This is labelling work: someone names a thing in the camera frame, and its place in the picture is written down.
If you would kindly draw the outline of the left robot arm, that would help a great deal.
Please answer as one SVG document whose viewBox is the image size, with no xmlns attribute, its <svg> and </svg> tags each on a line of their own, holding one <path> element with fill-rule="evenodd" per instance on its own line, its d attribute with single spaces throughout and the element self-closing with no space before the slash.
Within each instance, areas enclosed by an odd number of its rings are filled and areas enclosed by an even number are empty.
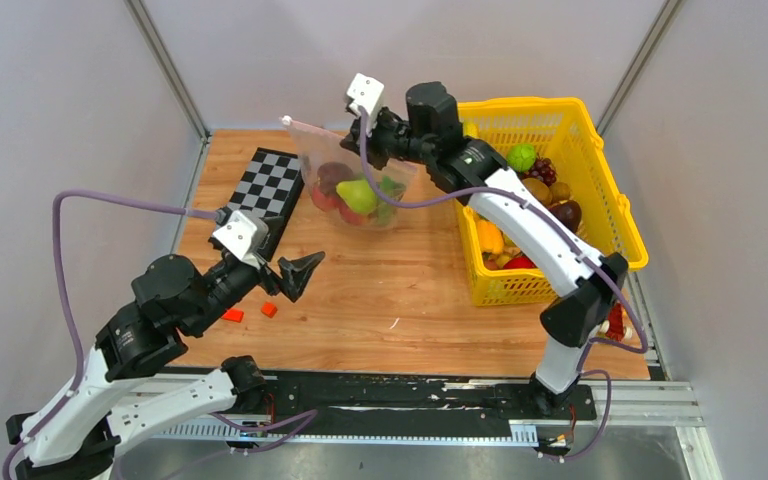
<svg viewBox="0 0 768 480">
<path fill-rule="evenodd" d="M 170 427 L 205 414 L 258 411 L 266 379 L 250 355 L 230 357 L 209 374 L 141 403 L 122 398 L 187 352 L 246 294 L 261 286 L 291 301 L 302 295 L 322 252 L 289 261 L 279 272 L 226 254 L 207 274 L 181 255 L 155 260 L 133 280 L 134 301 L 99 331 L 83 369 L 58 399 L 7 421 L 9 441 L 23 451 L 9 461 L 8 479 L 93 479 L 116 459 Z"/>
</svg>

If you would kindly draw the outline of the red tomato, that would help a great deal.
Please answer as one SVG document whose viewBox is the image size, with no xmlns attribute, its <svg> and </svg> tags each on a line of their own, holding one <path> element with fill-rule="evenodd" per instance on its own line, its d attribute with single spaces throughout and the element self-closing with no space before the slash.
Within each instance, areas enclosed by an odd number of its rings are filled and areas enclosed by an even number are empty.
<svg viewBox="0 0 768 480">
<path fill-rule="evenodd" d="M 349 225 L 366 226 L 369 222 L 369 217 L 366 214 L 356 213 L 347 205 L 340 205 L 338 207 L 338 212 L 340 218 Z"/>
</svg>

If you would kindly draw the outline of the red apple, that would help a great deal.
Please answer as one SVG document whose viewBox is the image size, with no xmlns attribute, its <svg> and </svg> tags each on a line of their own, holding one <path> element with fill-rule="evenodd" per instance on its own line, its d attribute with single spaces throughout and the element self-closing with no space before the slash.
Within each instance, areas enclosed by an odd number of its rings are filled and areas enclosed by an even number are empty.
<svg viewBox="0 0 768 480">
<path fill-rule="evenodd" d="M 313 204 L 323 212 L 329 212 L 338 208 L 338 200 L 323 193 L 318 187 L 314 187 L 310 193 Z"/>
</svg>

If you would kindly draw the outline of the clear zip top bag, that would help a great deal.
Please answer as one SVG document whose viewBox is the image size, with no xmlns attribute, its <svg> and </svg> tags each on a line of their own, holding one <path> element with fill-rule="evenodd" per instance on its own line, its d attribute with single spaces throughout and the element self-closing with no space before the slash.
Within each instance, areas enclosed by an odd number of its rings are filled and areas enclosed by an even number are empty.
<svg viewBox="0 0 768 480">
<path fill-rule="evenodd" d="M 319 210 L 337 223 L 358 228 L 394 227 L 397 209 L 382 201 L 371 185 L 400 201 L 417 173 L 416 167 L 390 160 L 383 169 L 371 168 L 366 175 L 360 157 L 340 145 L 341 135 L 288 115 L 281 123 L 296 146 L 305 188 Z"/>
</svg>

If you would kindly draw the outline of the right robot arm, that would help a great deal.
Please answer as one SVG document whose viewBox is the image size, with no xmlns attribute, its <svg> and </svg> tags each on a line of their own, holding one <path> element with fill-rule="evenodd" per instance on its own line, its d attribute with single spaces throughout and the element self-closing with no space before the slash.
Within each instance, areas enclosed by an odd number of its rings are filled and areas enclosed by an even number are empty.
<svg viewBox="0 0 768 480">
<path fill-rule="evenodd" d="M 556 293 L 540 315 L 548 335 L 533 380 L 531 403 L 556 417 L 571 403 L 570 388 L 591 339 L 616 301 L 628 263 L 605 256 L 552 215 L 490 144 L 464 133 L 457 102 L 438 81 L 416 84 L 405 95 L 407 117 L 383 104 L 383 84 L 358 73 L 345 93 L 355 116 L 344 148 L 363 168 L 381 169 L 391 159 L 425 167 L 442 199 L 457 199 L 499 227 L 536 264 Z"/>
</svg>

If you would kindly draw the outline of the long green cucumber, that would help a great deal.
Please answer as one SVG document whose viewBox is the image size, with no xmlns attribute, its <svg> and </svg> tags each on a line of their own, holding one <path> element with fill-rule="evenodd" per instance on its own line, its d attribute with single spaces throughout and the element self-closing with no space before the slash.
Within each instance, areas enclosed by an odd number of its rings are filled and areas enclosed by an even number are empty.
<svg viewBox="0 0 768 480">
<path fill-rule="evenodd" d="M 389 176 L 383 176 L 378 182 L 382 193 L 390 200 L 400 201 L 405 193 L 406 185 L 398 182 Z M 389 203 L 380 200 L 376 210 L 375 221 L 377 226 L 389 226 L 395 219 L 397 208 Z"/>
</svg>

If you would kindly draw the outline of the green pear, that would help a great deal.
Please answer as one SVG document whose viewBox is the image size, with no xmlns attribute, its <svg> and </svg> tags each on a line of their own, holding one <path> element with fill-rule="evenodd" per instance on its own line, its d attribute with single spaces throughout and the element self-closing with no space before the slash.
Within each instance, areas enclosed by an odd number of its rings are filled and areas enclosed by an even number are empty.
<svg viewBox="0 0 768 480">
<path fill-rule="evenodd" d="M 378 206 L 378 196 L 367 180 L 346 180 L 336 185 L 336 193 L 346 206 L 359 215 L 369 215 Z"/>
</svg>

